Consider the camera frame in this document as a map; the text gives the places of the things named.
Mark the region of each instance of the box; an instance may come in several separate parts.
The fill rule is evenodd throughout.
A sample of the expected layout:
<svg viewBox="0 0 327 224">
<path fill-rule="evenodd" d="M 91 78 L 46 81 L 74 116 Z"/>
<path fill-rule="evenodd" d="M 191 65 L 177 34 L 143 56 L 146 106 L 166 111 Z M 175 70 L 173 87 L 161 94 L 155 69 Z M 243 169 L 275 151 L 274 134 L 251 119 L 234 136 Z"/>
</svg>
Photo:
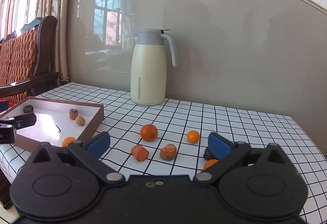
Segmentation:
<svg viewBox="0 0 327 224">
<path fill-rule="evenodd" d="M 104 119 L 102 104 L 74 102 L 47 98 L 27 97 L 0 115 L 0 118 L 24 114 L 25 105 L 32 105 L 36 115 L 36 124 L 19 129 L 14 145 L 33 152 L 40 142 L 49 142 L 53 146 L 62 146 L 66 137 L 74 137 L 83 142 L 93 137 Z M 69 118 L 69 110 L 77 109 L 85 119 L 85 125 L 79 126 Z"/>
</svg>

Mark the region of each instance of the table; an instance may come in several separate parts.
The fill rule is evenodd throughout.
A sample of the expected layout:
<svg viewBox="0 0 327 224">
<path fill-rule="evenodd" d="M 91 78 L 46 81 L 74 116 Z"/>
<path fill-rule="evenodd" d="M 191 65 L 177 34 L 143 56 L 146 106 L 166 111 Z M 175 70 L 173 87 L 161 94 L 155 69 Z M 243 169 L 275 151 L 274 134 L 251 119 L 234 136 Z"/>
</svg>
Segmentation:
<svg viewBox="0 0 327 224">
<path fill-rule="evenodd" d="M 263 148 L 276 142 L 308 186 L 308 199 L 300 215 L 310 224 L 327 220 L 327 161 L 290 116 L 174 99 L 165 99 L 160 105 L 141 106 L 130 99 L 129 92 L 73 82 L 39 97 L 103 104 L 105 118 L 95 134 L 108 131 L 111 145 L 100 160 L 126 178 L 131 174 L 188 174 L 192 178 L 202 171 L 205 163 L 202 156 L 212 131 L 234 142 L 249 142 L 252 147 Z M 144 141 L 139 134 L 148 123 L 154 124 L 159 132 L 152 142 Z M 190 130 L 201 134 L 197 144 L 188 143 L 186 134 Z M 150 152 L 144 162 L 130 155 L 137 143 Z M 178 155 L 175 160 L 164 161 L 159 152 L 169 143 L 177 147 Z M 0 145 L 0 167 L 10 182 L 29 155 L 16 146 Z"/>
</svg>

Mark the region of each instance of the wicker chair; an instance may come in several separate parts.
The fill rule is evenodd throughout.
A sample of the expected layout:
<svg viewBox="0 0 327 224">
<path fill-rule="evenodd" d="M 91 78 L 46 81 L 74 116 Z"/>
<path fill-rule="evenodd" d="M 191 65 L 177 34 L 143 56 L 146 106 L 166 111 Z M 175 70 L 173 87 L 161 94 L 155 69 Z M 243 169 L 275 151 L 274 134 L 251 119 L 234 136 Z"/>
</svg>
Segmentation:
<svg viewBox="0 0 327 224">
<path fill-rule="evenodd" d="M 50 63 L 54 65 L 50 54 L 54 53 L 56 23 L 53 16 L 37 18 L 0 41 L 0 98 L 16 104 L 55 87 L 58 73 L 48 71 Z M 12 206 L 9 187 L 0 170 L 0 203 L 5 209 Z"/>
</svg>

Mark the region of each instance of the orange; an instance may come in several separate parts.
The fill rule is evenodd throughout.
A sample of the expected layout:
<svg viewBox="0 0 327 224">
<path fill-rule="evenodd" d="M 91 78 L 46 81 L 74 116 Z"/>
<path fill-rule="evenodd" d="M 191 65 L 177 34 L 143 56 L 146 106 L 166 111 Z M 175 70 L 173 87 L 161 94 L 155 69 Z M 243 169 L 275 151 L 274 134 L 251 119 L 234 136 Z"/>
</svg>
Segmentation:
<svg viewBox="0 0 327 224">
<path fill-rule="evenodd" d="M 193 131 L 193 130 L 192 131 L 189 131 L 187 133 L 187 140 L 190 143 L 192 143 L 192 144 L 196 143 L 197 141 L 200 140 L 200 134 L 199 134 L 199 132 Z"/>
<path fill-rule="evenodd" d="M 74 137 L 66 137 L 62 142 L 62 146 L 66 147 L 69 143 L 74 142 L 75 140 L 76 139 Z"/>
<path fill-rule="evenodd" d="M 158 130 L 153 124 L 146 124 L 141 128 L 140 134 L 145 141 L 153 141 L 157 138 Z"/>
<path fill-rule="evenodd" d="M 209 168 L 210 166 L 212 166 L 213 164 L 217 163 L 218 160 L 208 160 L 204 166 L 203 166 L 203 169 L 206 170 L 207 168 Z"/>
</svg>

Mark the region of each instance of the wicker backrest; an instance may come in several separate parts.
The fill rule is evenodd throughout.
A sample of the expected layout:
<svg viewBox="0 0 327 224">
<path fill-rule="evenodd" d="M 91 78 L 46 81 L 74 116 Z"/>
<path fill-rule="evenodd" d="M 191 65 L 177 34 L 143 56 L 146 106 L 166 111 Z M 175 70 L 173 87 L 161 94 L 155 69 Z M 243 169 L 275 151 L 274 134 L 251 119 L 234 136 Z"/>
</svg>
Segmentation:
<svg viewBox="0 0 327 224">
<path fill-rule="evenodd" d="M 32 75 L 38 55 L 37 28 L 0 45 L 0 86 L 25 79 Z M 18 103 L 28 92 L 7 97 L 10 103 Z"/>
</svg>

